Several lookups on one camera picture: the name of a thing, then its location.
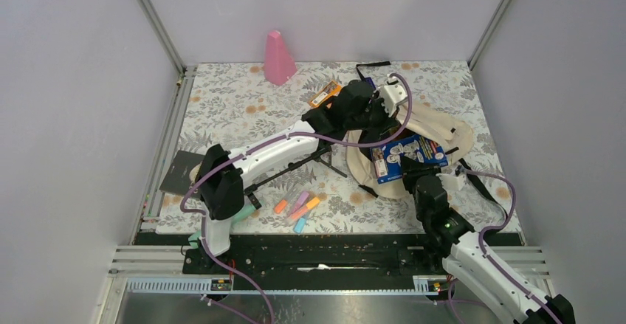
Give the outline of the orange activity book box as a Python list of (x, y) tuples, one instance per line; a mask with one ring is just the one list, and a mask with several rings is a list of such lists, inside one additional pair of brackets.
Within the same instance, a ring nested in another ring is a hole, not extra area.
[(331, 97), (336, 97), (340, 93), (342, 88), (343, 87), (339, 83), (332, 80), (313, 96), (313, 98), (309, 101), (309, 105), (312, 108), (319, 107), (322, 103), (324, 103)]

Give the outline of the cream canvas backpack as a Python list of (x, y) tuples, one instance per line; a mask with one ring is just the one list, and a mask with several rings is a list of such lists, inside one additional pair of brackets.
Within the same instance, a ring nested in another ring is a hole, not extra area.
[[(358, 63), (356, 65), (357, 74), (361, 81), (365, 81), (366, 76), (360, 71), (360, 67), (380, 67), (390, 66), (390, 61), (380, 61), (374, 63)], [(404, 123), (407, 116), (408, 103), (404, 103), (400, 106), (399, 113), (397, 114), (397, 120), (400, 125)], [(467, 161), (462, 158), (466, 156), (474, 145), (474, 133), (466, 122), (458, 120), (449, 114), (444, 112), (435, 111), (426, 105), (419, 105), (413, 102), (410, 119), (403, 130), (403, 133), (419, 134), (423, 137), (431, 139), (437, 142), (446, 152), (449, 165), (458, 163), (467, 170), (471, 166)], [(351, 131), (348, 133), (348, 141), (350, 143), (368, 143), (358, 139), (361, 137), (360, 131)], [(383, 137), (375, 137), (374, 142), (383, 140)], [(357, 149), (356, 147), (347, 147), (346, 158), (348, 168), (351, 171), (353, 177), (361, 184), (362, 188), (369, 187), (373, 191), (368, 191), (372, 194), (377, 194), (388, 199), (400, 199), (407, 194), (404, 191), (403, 186), (400, 185), (400, 179), (379, 185), (374, 177), (374, 164), (371, 161), (370, 149)], [(508, 213), (501, 204), (494, 199), (493, 195), (488, 191), (484, 183), (474, 175), (468, 175), (467, 180), (471, 185), (487, 200), (498, 204), (505, 217)]]

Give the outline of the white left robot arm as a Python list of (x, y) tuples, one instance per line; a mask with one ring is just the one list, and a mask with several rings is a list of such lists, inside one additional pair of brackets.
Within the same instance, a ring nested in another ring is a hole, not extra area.
[(244, 206), (247, 190), (261, 174), (306, 158), (339, 144), (373, 148), (394, 139), (385, 136), (392, 128), (401, 133), (408, 124), (398, 123), (401, 106), (413, 102), (406, 80), (397, 73), (388, 75), (384, 86), (353, 80), (282, 132), (259, 142), (231, 150), (211, 146), (204, 156), (193, 186), (204, 202), (202, 214), (201, 264), (212, 273), (229, 263), (230, 228)]

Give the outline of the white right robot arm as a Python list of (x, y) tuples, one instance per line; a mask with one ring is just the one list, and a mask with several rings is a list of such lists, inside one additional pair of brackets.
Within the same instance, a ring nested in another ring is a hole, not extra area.
[(550, 296), (530, 283), (485, 242), (488, 232), (498, 232), (503, 225), (477, 232), (451, 208), (438, 167), (402, 157), (401, 169), (424, 229), (427, 270), (452, 275), (503, 323), (574, 323), (574, 309), (564, 296)]

